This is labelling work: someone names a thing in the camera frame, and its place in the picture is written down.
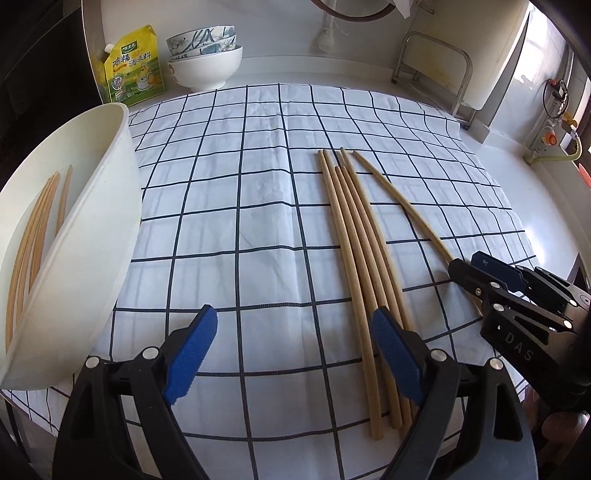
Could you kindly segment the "blue patterned bowl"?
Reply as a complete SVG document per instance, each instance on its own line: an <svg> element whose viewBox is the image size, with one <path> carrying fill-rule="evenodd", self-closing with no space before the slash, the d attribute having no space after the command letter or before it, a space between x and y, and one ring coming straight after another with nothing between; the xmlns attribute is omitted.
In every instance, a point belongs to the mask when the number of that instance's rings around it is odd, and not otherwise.
<svg viewBox="0 0 591 480"><path fill-rule="evenodd" d="M235 43L235 38L232 38L230 42L216 42L211 43L207 46L197 47L183 54L172 56L171 59L172 61L178 61L197 56L212 55L221 52L235 50L236 46L238 46L238 44Z"/></svg>
<svg viewBox="0 0 591 480"><path fill-rule="evenodd" d="M175 34L166 39L166 44L171 55L180 55L234 35L233 25L209 26Z"/></svg>

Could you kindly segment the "large cream oval basin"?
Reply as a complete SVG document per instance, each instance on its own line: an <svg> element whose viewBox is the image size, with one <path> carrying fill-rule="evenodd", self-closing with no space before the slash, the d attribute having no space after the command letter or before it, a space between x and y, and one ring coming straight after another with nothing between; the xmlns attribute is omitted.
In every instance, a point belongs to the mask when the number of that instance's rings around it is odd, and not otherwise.
<svg viewBox="0 0 591 480"><path fill-rule="evenodd" d="M1 386L43 390L76 372L103 331L139 231L141 191L121 103L92 108L44 139L1 191ZM60 190L73 166L65 220L55 234ZM22 235L41 190L60 180L41 266L5 347L6 305Z"/></svg>

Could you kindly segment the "cream cutting board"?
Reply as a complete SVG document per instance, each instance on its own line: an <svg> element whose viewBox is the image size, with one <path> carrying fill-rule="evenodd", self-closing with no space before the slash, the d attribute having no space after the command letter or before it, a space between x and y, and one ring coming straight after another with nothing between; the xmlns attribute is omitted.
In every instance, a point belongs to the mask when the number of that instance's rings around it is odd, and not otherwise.
<svg viewBox="0 0 591 480"><path fill-rule="evenodd" d="M429 1L427 6L432 11L420 10L412 29L449 42L470 55L474 72L465 102L475 110L482 109L513 54L529 2L441 0ZM459 55L420 38L409 44L405 62L425 73L444 73L454 87L464 73L464 61Z"/></svg>

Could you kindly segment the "white wall pipe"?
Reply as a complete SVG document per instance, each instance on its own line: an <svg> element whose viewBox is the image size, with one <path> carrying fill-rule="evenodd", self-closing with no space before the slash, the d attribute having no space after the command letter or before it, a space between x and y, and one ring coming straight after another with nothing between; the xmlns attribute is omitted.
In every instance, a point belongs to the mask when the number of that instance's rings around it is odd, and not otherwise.
<svg viewBox="0 0 591 480"><path fill-rule="evenodd" d="M337 43L335 42L335 17L325 12L322 16L322 29L317 37L318 49L326 54L335 53Z"/></svg>

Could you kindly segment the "metal rack frame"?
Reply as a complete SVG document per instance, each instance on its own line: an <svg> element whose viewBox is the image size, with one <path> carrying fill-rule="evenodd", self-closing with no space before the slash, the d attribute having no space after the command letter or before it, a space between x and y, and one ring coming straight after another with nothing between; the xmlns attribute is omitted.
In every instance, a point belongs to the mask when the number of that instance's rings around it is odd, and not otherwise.
<svg viewBox="0 0 591 480"><path fill-rule="evenodd" d="M409 44L415 38L420 38L425 42L438 45L443 49L451 51L455 55L459 55L463 59L464 73L457 87L452 85L451 80L447 78L444 73L437 71L425 73L420 69L411 67L405 62L405 56L407 54ZM396 66L394 67L391 82L394 85L401 84L409 86L411 89L415 90L417 93L433 103L440 110L445 110L455 119L457 119L464 130L469 130L474 121L476 111L472 110L470 115L462 116L460 114L460 109L462 107L468 107L468 104L465 102L465 97L473 78L473 72L474 65L472 58L464 49L432 35L412 30L403 38L401 51L398 56ZM419 86L422 78L426 78L433 85L436 85L435 90L430 94L428 94L427 89Z"/></svg>

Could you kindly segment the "gas valve with red knob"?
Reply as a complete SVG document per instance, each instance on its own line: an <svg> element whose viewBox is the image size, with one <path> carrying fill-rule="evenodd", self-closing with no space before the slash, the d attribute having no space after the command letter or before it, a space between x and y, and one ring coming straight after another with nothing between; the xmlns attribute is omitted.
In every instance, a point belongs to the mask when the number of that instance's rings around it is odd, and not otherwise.
<svg viewBox="0 0 591 480"><path fill-rule="evenodd" d="M544 119L524 157L530 166L543 162L578 161L583 153L577 121L567 112L570 94L563 79L548 79L544 84Z"/></svg>

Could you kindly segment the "wooden chopstick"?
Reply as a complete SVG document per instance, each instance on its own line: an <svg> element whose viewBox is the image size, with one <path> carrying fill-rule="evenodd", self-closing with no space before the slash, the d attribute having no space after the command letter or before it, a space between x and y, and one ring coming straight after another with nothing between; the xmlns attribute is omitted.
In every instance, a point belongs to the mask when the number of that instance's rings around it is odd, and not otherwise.
<svg viewBox="0 0 591 480"><path fill-rule="evenodd" d="M365 167L370 173L372 173L378 182L384 187L391 197L396 200L405 212L411 217L411 219L417 224L422 233L431 241L435 250L439 253L441 259L446 265L449 265L454 257L448 250L446 245L443 243L437 233L431 228L429 223L423 218L419 211L408 201L405 196L383 175L369 160L367 160L358 151L353 151L353 155L356 157L363 167Z"/></svg>
<svg viewBox="0 0 591 480"><path fill-rule="evenodd" d="M19 285L22 280L21 277L27 276L28 264L30 262L31 249L35 238L35 232L40 222L40 217L47 203L47 198L53 190L54 185L58 182L60 174L55 172L45 183L35 205L32 209L31 215L27 220L24 233L22 235L18 251L16 254L6 305L6 326L5 326L5 347L9 349L12 341L16 323L22 312L23 295L18 293Z"/></svg>
<svg viewBox="0 0 591 480"><path fill-rule="evenodd" d="M378 274L375 270L375 263L373 263L373 259L370 258L370 247L368 239L365 233L363 233L362 223L360 218L356 216L356 206L353 203L352 194L349 192L349 187L348 184L346 184L344 177L345 169L335 166L335 172L337 173L337 178L341 184L342 192L344 192L346 203L349 206L349 212L351 212L353 218L353 225L356 230L356 232L353 233L353 247L355 247L356 253L360 253L361 255L362 266L358 268L358 273L361 276L363 299L366 300L366 306L369 310L368 317L372 318L373 313L379 307L387 306L380 306L377 300L375 287L378 285ZM382 353L380 353L379 359L389 402L391 425L394 429L397 429L400 432L401 436L404 436L408 432L408 427L410 427L412 423L410 407L408 401L400 396L390 366L386 359L384 359Z"/></svg>
<svg viewBox="0 0 591 480"><path fill-rule="evenodd" d="M384 437L379 372L385 380L390 422L394 429L404 426L403 412L394 377L385 360L377 358L370 337L370 318L380 306L388 304L384 287L385 273L379 266L379 247L363 206L360 189L353 183L353 167L332 164L329 152L318 152L322 179L329 195L332 220L338 233L339 248L345 265L346 281L353 302L353 317L362 352L363 378L370 413L370 436Z"/></svg>
<svg viewBox="0 0 591 480"><path fill-rule="evenodd" d="M352 243L353 233L356 230L335 167L329 165L328 154L325 153L325 150L318 151L318 162L322 169L325 189L327 189L329 195L332 219L334 219L335 230L338 234L342 262L346 271L346 281L348 281L349 294L351 294L352 298L353 317L356 321L356 334L361 348L363 378L365 378L369 407L370 436L374 440L382 440L384 438L384 428L382 424L380 388L372 340L370 340L365 299L363 299L362 282L356 265L356 249Z"/></svg>
<svg viewBox="0 0 591 480"><path fill-rule="evenodd" d="M31 267L34 237L35 237L35 232L36 232L39 218L40 218L41 203L44 199L49 179L48 179L47 183L45 184L45 186L39 196L39 199L37 200L37 202L35 204L34 210L31 214L31 218L29 220L30 225L26 227L26 231L25 231L25 246L24 246L23 256L22 256L22 259L20 262L21 269L19 272L18 280L17 280L17 290L16 290L16 300L15 300L15 320L14 320L15 326L18 326L18 324L20 322L21 315L22 315L22 311L23 311L26 290L28 289L27 283L28 283L29 271L30 271L30 267Z"/></svg>
<svg viewBox="0 0 591 480"><path fill-rule="evenodd" d="M56 218L55 234L58 234L65 220L65 211L69 194L69 186L72 178L73 166L70 165L66 171L66 176L60 190L58 213Z"/></svg>
<svg viewBox="0 0 591 480"><path fill-rule="evenodd" d="M56 172L48 182L47 190L45 192L44 199L41 203L40 218L38 226L35 232L33 252L31 259L31 267L29 273L29 286L28 290L32 289L32 286L37 278L37 275L41 266L41 258L43 253L43 247L45 243L45 235L47 230L47 224L49 215L51 213L52 204L56 194L57 186L60 180L60 173Z"/></svg>
<svg viewBox="0 0 591 480"><path fill-rule="evenodd" d="M355 168L353 168L353 162L349 160L349 154L345 149L341 148L339 154L341 154L342 162L345 165L344 177L356 206L356 216L360 218L362 223L363 233L365 233L370 247L370 258L373 259L378 274L378 285L375 287L378 303L380 306L387 306L390 309L394 319L401 324L401 327L415 331L416 325L407 308L404 292L394 275L386 241L372 207L370 207L370 202L363 192L363 186L356 175Z"/></svg>

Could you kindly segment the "white hanging towel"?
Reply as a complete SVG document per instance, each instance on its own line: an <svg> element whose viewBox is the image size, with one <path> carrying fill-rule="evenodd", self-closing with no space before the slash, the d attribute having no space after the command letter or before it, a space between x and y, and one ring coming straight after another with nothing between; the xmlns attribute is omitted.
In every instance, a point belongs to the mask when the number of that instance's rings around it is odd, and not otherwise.
<svg viewBox="0 0 591 480"><path fill-rule="evenodd" d="M408 19L412 14L415 0L392 0L391 3L405 19Z"/></svg>

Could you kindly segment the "round brown hoop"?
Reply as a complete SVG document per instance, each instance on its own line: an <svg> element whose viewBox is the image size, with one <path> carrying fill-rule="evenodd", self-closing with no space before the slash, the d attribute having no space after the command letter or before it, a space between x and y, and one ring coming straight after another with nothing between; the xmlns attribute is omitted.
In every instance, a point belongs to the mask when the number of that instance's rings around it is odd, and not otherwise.
<svg viewBox="0 0 591 480"><path fill-rule="evenodd" d="M390 1L320 1L311 3L329 17L352 23L368 23L383 19L396 10Z"/></svg>

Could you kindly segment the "white ceramic bowl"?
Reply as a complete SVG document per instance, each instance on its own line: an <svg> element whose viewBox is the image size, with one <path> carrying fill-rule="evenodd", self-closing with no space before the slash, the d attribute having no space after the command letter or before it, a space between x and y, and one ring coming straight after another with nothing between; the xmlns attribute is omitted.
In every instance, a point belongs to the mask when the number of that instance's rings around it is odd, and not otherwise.
<svg viewBox="0 0 591 480"><path fill-rule="evenodd" d="M238 45L224 52L169 60L168 71L177 85L192 92L221 89L238 72L242 53L242 45Z"/></svg>

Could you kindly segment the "white checkered cloth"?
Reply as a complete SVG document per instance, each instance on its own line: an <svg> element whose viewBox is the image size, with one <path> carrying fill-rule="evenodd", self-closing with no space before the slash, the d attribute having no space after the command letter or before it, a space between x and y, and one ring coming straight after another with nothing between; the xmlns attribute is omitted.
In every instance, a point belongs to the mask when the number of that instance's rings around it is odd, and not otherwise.
<svg viewBox="0 0 591 480"><path fill-rule="evenodd" d="M142 198L119 296L91 351L125 361L185 327L204 305L216 335L172 408L213 479L376 479L401 442L370 436L356 318L318 152L362 155L359 169L405 304L432 348L480 364L494 351L445 262L383 189L390 181L455 257L485 251L537 262L502 187L462 142L459 124L397 96L310 84L260 84L183 95L122 116L112 107L31 126L39 157L72 182L124 134Z"/></svg>

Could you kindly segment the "yellow detergent refill pouch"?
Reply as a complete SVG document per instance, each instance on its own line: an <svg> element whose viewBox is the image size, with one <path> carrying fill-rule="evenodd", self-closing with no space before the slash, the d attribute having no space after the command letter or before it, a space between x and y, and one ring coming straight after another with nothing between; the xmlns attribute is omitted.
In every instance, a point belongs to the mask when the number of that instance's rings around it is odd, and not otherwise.
<svg viewBox="0 0 591 480"><path fill-rule="evenodd" d="M133 106L165 91L157 37L151 25L121 37L103 66L110 102Z"/></svg>

